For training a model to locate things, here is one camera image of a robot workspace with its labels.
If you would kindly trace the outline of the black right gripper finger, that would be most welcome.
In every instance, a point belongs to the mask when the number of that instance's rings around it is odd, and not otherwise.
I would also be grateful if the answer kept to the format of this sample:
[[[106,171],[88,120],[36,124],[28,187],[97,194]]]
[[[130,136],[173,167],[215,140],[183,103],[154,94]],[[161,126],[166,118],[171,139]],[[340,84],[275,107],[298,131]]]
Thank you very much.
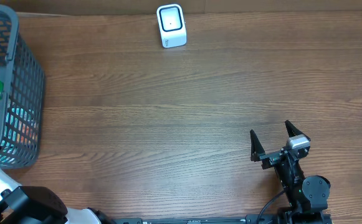
[[[286,120],[285,121],[285,127],[287,129],[287,133],[288,133],[288,136],[290,138],[292,137],[295,137],[295,136],[299,136],[299,135],[302,135],[303,133],[298,129],[296,128],[289,120]]]
[[[261,156],[265,155],[265,150],[262,147],[256,133],[253,129],[250,130],[250,141],[251,141],[251,161],[258,162],[261,160]]]

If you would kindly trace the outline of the teal snack packet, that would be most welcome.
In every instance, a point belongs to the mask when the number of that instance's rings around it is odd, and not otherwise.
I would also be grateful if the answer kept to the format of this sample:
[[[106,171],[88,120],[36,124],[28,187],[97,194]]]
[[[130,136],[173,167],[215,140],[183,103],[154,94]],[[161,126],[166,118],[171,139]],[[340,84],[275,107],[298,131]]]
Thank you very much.
[[[0,143],[0,166],[30,166],[39,155],[39,123],[34,111],[8,108]]]

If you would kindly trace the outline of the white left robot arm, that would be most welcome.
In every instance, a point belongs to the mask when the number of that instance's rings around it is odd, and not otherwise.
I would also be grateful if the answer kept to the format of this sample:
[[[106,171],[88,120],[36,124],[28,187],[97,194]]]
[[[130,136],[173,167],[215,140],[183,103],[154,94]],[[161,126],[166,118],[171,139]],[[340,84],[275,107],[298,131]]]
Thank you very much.
[[[23,186],[0,168],[0,223],[113,223],[92,208],[68,208],[46,187]]]

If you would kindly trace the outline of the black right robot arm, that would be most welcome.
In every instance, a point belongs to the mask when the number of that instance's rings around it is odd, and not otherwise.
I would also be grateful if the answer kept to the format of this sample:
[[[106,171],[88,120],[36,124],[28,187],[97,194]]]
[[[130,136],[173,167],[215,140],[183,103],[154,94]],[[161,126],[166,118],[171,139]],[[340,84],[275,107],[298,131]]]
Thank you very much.
[[[306,177],[299,161],[307,157],[311,139],[285,121],[288,133],[286,145],[279,151],[266,153],[254,130],[250,130],[253,162],[261,162],[263,170],[273,168],[282,186],[282,191],[268,201],[257,215],[246,215],[247,223],[331,223],[331,216],[323,213],[328,208],[331,183],[321,175]],[[266,215],[265,211],[280,196],[286,195],[288,207],[282,207],[276,214]]]

